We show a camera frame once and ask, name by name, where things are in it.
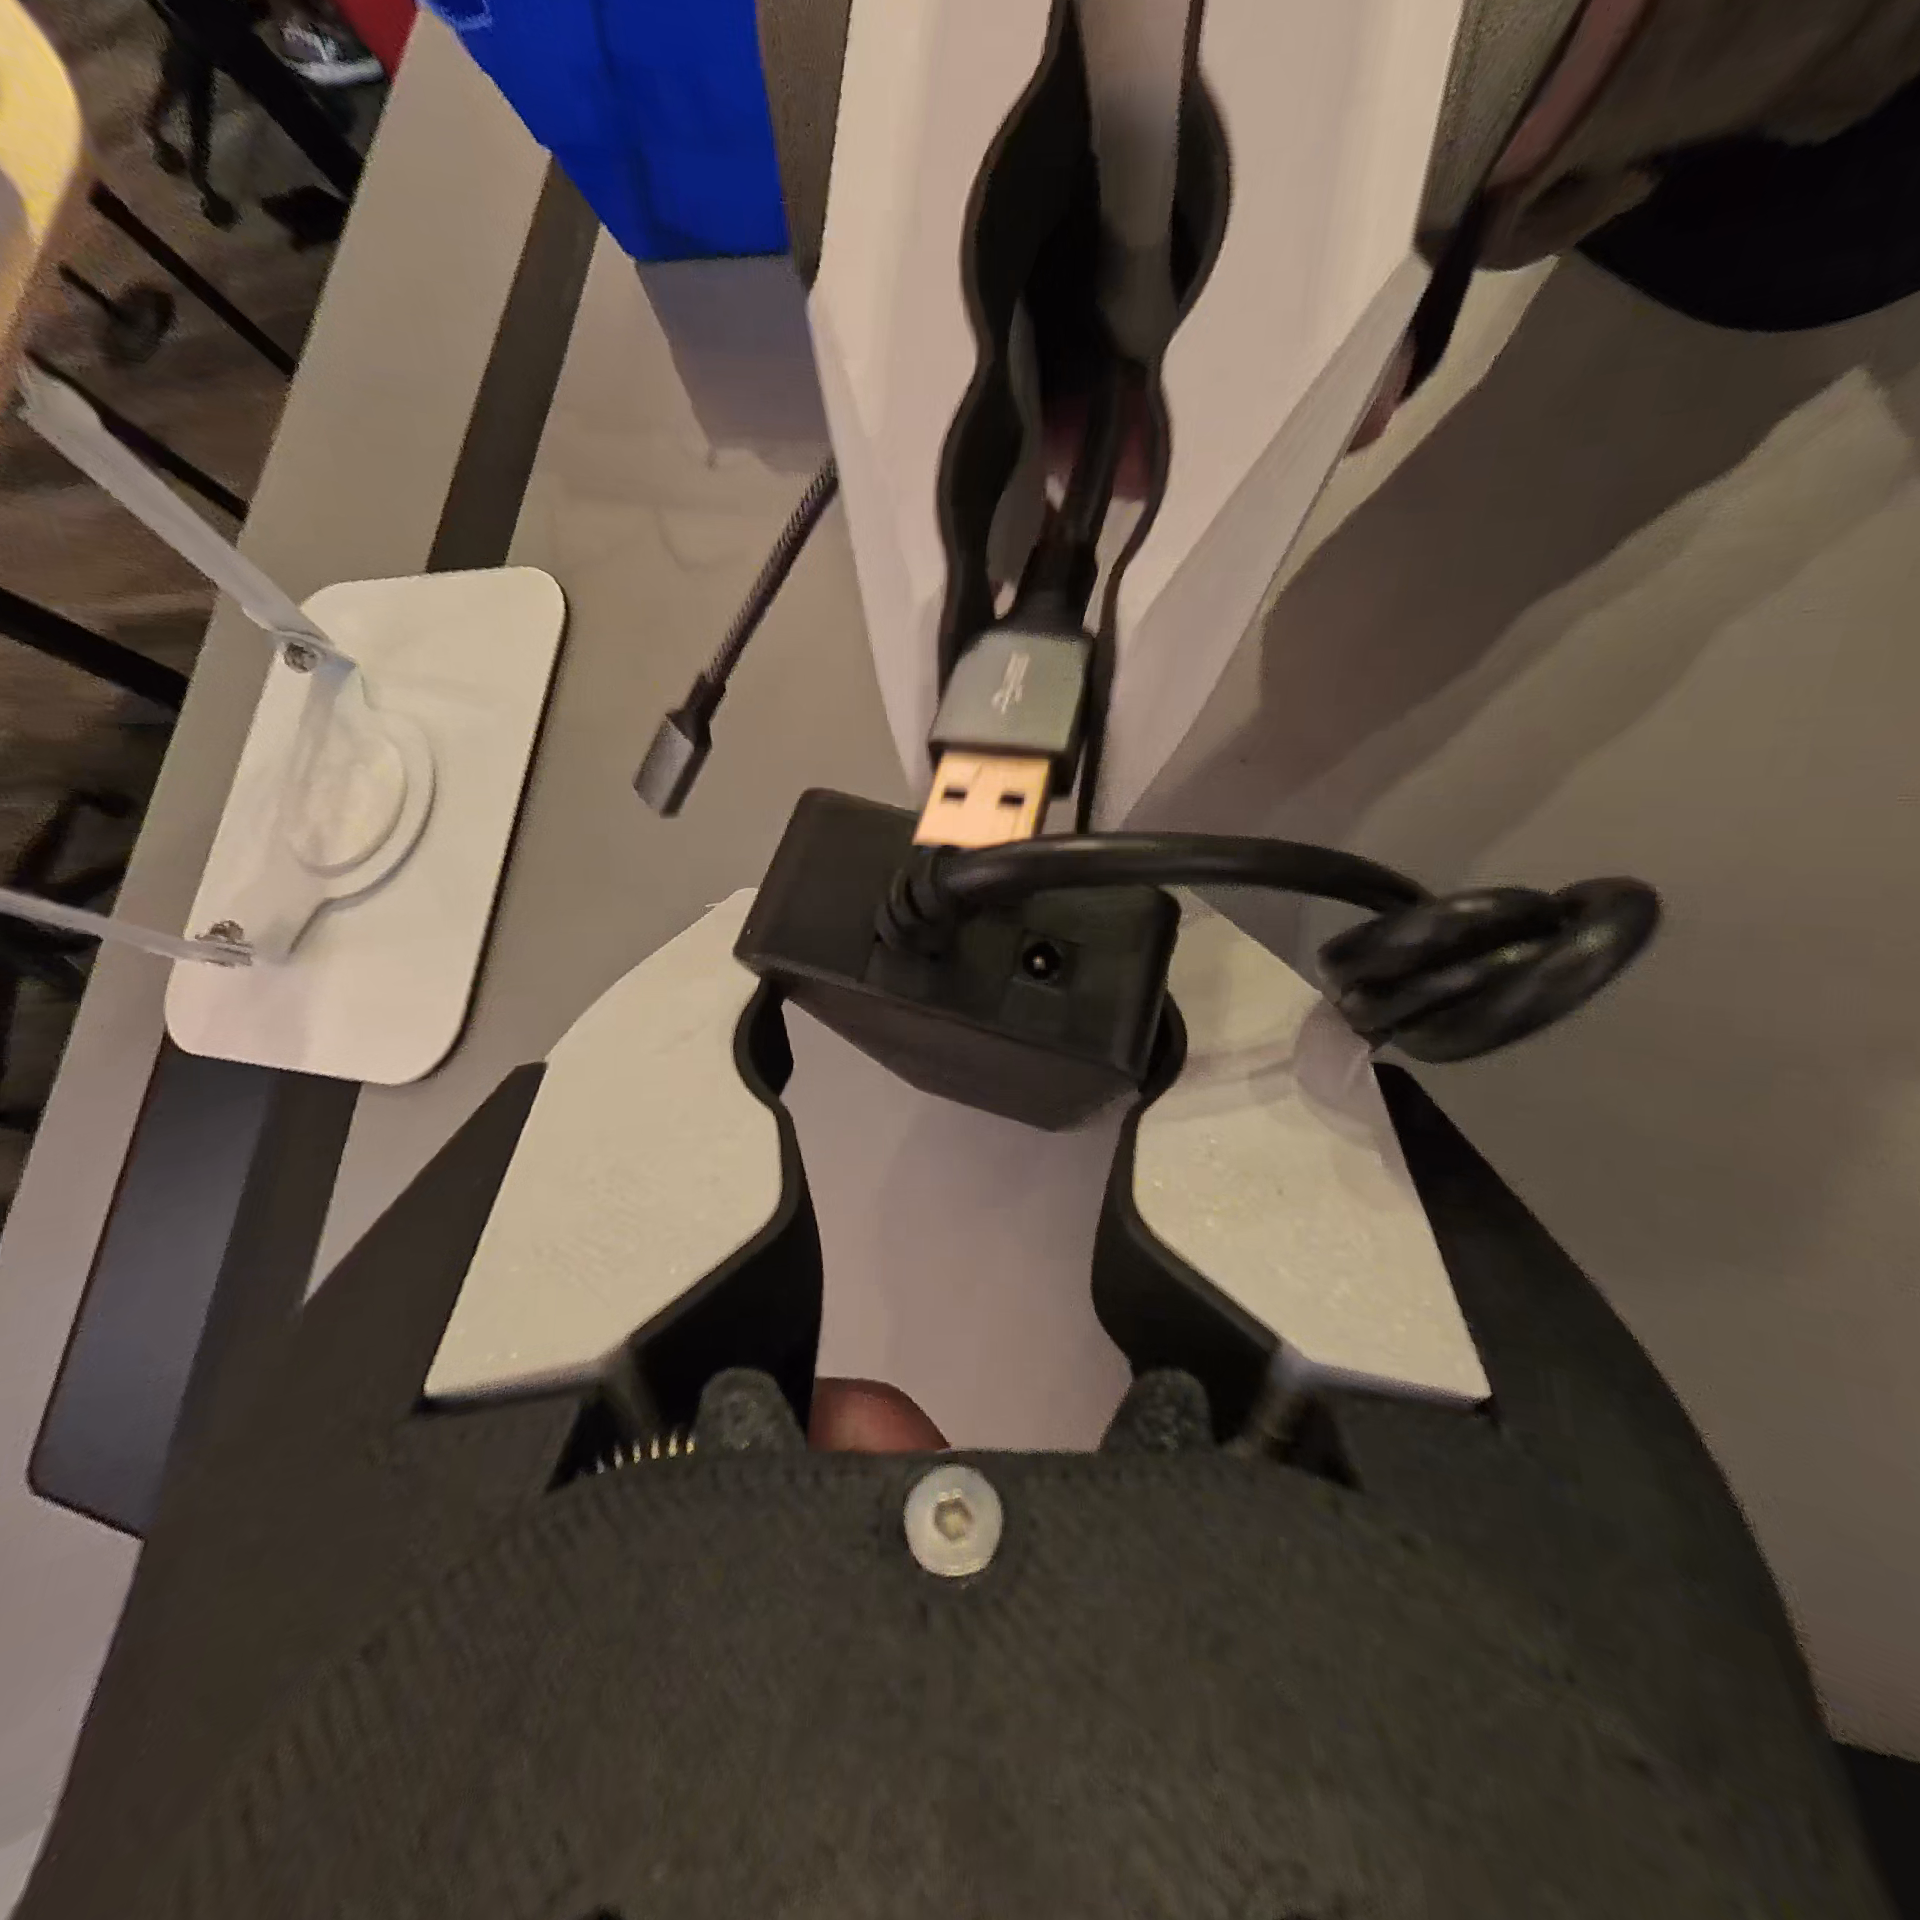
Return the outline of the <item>blue plastic bin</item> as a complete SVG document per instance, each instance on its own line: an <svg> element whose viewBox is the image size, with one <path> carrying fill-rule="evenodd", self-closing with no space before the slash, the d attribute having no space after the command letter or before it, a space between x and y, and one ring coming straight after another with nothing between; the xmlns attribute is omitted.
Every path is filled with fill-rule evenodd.
<svg viewBox="0 0 1920 1920"><path fill-rule="evenodd" d="M754 2L427 2L626 257L788 244Z"/></svg>

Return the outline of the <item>person's right hand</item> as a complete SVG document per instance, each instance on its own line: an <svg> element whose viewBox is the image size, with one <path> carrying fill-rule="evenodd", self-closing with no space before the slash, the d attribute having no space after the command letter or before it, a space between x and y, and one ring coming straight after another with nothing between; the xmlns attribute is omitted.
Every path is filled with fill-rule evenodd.
<svg viewBox="0 0 1920 1920"><path fill-rule="evenodd" d="M1583 2L1479 190L1474 268L1515 272L1562 257L1647 198L1648 178L1560 171L1565 147L1629 51L1651 2Z"/></svg>

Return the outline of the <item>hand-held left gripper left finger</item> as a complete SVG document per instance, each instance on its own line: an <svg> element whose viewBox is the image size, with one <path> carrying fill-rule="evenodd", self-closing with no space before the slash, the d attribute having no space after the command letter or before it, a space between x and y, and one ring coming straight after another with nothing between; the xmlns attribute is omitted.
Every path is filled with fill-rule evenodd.
<svg viewBox="0 0 1920 1920"><path fill-rule="evenodd" d="M785 1014L737 957L752 902L709 906L546 1053L427 1401L585 1381L803 1195Z"/></svg>

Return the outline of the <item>black seven-port usb hub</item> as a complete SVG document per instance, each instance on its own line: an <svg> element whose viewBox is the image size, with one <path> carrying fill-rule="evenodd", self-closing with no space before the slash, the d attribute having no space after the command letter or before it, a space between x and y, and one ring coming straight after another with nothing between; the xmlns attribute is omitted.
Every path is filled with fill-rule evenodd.
<svg viewBox="0 0 1920 1920"><path fill-rule="evenodd" d="M899 1081L1042 1132L1137 1098L1161 1043L1180 909L1085 888L901 930L914 816L829 789L794 808L737 957Z"/></svg>

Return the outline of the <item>person's right forearm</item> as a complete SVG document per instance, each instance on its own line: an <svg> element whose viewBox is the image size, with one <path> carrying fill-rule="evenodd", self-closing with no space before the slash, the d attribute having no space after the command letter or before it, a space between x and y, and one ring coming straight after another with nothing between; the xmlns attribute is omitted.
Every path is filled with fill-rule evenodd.
<svg viewBox="0 0 1920 1920"><path fill-rule="evenodd" d="M1724 137L1812 147L1916 73L1916 2L1658 2L1593 110L1593 147L1629 158Z"/></svg>

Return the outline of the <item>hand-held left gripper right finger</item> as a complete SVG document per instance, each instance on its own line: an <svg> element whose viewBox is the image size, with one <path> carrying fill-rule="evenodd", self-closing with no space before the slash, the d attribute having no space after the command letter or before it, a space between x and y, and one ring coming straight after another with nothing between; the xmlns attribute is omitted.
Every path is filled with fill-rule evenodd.
<svg viewBox="0 0 1920 1920"><path fill-rule="evenodd" d="M1180 901L1154 1062L1121 1125L1096 1320L1242 1433L1272 1396L1479 1409L1491 1382L1370 1048L1293 966Z"/></svg>

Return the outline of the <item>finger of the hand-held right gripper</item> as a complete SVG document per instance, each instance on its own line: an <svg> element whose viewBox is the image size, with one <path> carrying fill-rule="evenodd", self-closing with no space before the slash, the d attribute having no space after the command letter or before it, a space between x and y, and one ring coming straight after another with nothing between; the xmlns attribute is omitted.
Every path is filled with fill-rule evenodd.
<svg viewBox="0 0 1920 1920"><path fill-rule="evenodd" d="M1427 289L1417 228L1463 4L1084 4L1121 284L1201 160L1151 512L1111 588L1089 818L1115 828L1258 627Z"/></svg>
<svg viewBox="0 0 1920 1920"><path fill-rule="evenodd" d="M852 2L809 332L881 701L924 787L949 578L938 485L976 370L976 181L1059 38L1057 4Z"/></svg>

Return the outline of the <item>white book stand wooden board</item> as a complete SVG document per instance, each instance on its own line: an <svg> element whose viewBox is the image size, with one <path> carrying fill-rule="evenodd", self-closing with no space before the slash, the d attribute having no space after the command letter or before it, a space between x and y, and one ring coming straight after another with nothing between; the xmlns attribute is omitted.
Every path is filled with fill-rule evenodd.
<svg viewBox="0 0 1920 1920"><path fill-rule="evenodd" d="M170 963L202 1059L412 1085L465 1030L568 619L535 566L336 584L297 604L20 360L89 182L77 91L5 4L5 400L227 595L271 652L188 932L5 888L5 920Z"/></svg>

